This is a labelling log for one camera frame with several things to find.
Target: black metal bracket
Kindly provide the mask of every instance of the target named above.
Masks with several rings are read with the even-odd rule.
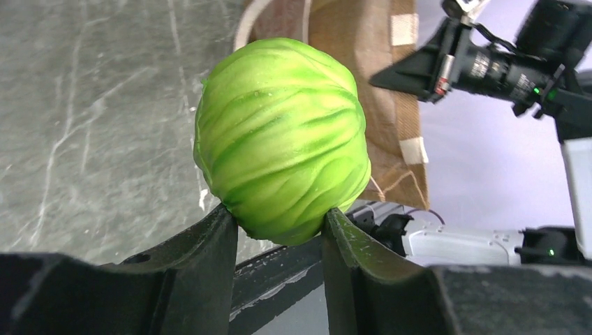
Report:
[[[220,205],[118,265],[0,254],[0,334],[227,334],[237,231]]]
[[[592,334],[589,267],[421,267],[337,210],[322,236],[331,335]]]
[[[372,212],[368,212],[359,218],[354,218],[351,215],[346,216],[356,227],[368,234],[370,237],[379,241],[389,250],[395,252],[401,257],[406,257],[405,248],[403,247],[402,237],[407,234],[405,227],[413,217],[408,214],[390,214],[382,223],[376,224]]]
[[[236,248],[218,206],[118,265],[1,254],[0,334],[247,335],[323,279],[331,335],[592,334],[589,267],[421,267],[337,209],[301,246],[235,268]]]

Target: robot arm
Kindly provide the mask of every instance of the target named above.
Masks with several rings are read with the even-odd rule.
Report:
[[[437,103],[453,89],[514,103],[516,116],[555,119],[568,176],[575,229],[541,228],[487,232],[392,217],[367,231],[406,257],[439,256],[464,264],[532,262],[581,264],[592,260],[592,72],[578,74],[592,41],[592,3],[539,0],[515,44],[474,22],[488,0],[443,0],[448,17],[431,40],[400,62],[376,73],[375,87],[415,94]],[[491,44],[470,40],[477,30]]]

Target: camera lens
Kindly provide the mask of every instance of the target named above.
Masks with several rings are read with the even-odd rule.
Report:
[[[530,108],[554,69],[539,60],[471,45],[455,89],[491,96]]]

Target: green led light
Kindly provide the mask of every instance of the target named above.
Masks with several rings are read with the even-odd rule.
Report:
[[[550,91],[549,94],[547,94],[547,99],[552,101],[553,99],[555,99],[556,94],[557,94],[556,89],[554,89],[553,91]]]

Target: black cable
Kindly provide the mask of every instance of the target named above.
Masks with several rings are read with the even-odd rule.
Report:
[[[479,31],[483,37],[485,37],[489,42],[492,44],[501,45],[502,47],[506,48],[509,52],[514,52],[515,54],[521,54],[520,51],[510,42],[499,38],[498,36],[493,35],[484,25],[477,23],[474,25],[475,30]]]
[[[405,215],[410,215],[410,214],[415,213],[417,211],[425,211],[425,210],[423,210],[423,209],[411,209],[410,211],[408,211],[407,213],[405,213]],[[446,222],[444,222],[444,218],[440,214],[436,213],[436,211],[433,211],[431,209],[428,209],[425,212],[433,214],[436,218],[438,218],[438,220],[440,221],[440,223],[442,223],[442,225],[446,225]]]

